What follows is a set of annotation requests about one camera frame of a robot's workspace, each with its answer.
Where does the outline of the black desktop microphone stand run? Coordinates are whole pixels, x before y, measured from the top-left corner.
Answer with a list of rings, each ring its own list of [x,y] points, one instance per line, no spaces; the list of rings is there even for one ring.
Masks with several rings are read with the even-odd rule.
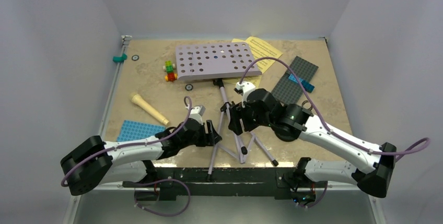
[[[313,113],[310,110],[297,104],[289,104],[283,107],[271,129],[280,140],[292,142],[307,130],[306,123],[311,117]]]

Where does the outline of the lilac tripod music stand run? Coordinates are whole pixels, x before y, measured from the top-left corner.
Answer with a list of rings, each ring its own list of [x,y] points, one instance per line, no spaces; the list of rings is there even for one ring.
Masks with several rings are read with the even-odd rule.
[[[223,81],[223,76],[216,75],[215,77],[212,77],[212,82],[213,82],[214,86],[219,88],[220,94],[221,94],[222,100],[223,100],[223,105],[220,108],[220,118],[219,118],[219,123],[218,123],[218,127],[217,127],[217,133],[221,134],[222,130],[223,130],[224,118],[225,117],[227,118],[227,123],[229,123],[231,120],[229,107],[232,105],[232,103],[230,103],[228,101],[226,89],[225,89],[225,85],[224,85],[224,81]],[[225,147],[221,142],[218,142],[215,145],[215,147],[213,148],[211,161],[209,163],[208,173],[207,173],[207,177],[206,177],[207,182],[209,182],[213,179],[213,172],[215,171],[215,158],[217,155],[217,151],[219,149],[222,149],[226,153],[228,153],[231,156],[233,156],[234,158],[238,159],[240,164],[245,164],[250,147],[252,146],[252,144],[257,144],[264,151],[266,156],[269,158],[272,166],[276,167],[279,165],[278,161],[264,147],[263,143],[258,139],[258,137],[255,133],[250,132],[251,140],[250,140],[248,146],[246,147],[244,145],[242,138],[239,135],[236,135],[233,131],[230,131],[230,132],[232,133],[232,136],[234,137],[234,140],[235,140],[235,143],[237,146],[237,153],[233,153],[230,149]]]

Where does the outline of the cream yellow microphone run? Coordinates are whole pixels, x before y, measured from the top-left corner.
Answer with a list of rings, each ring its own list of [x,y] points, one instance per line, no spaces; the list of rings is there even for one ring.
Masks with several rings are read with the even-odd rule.
[[[145,112],[151,115],[162,125],[168,126],[170,124],[170,121],[165,116],[163,116],[158,110],[156,110],[153,106],[151,106],[147,101],[145,101],[141,95],[137,93],[130,94],[130,101],[133,104],[142,108]]]

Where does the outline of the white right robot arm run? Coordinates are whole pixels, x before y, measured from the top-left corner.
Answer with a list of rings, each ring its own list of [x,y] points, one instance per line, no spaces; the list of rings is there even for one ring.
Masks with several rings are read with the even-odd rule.
[[[292,142],[300,139],[343,158],[343,161],[301,159],[293,172],[301,186],[309,182],[334,181],[356,185],[364,193],[385,198],[395,166],[391,143],[373,144],[347,134],[297,104],[281,104],[265,89],[250,92],[237,104],[229,106],[228,128],[236,135],[259,126],[270,127],[275,136]]]

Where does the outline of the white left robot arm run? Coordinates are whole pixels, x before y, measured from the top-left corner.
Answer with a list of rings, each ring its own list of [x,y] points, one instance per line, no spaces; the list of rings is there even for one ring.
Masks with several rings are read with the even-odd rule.
[[[126,142],[105,142],[99,135],[91,136],[61,159],[64,173],[61,186],[67,187],[73,196],[117,181],[133,181],[149,187],[156,179],[154,170],[142,167],[133,178],[118,169],[137,162],[145,166],[150,161],[173,157],[189,146],[212,147],[221,140],[212,121],[200,123],[195,119],[153,136]]]

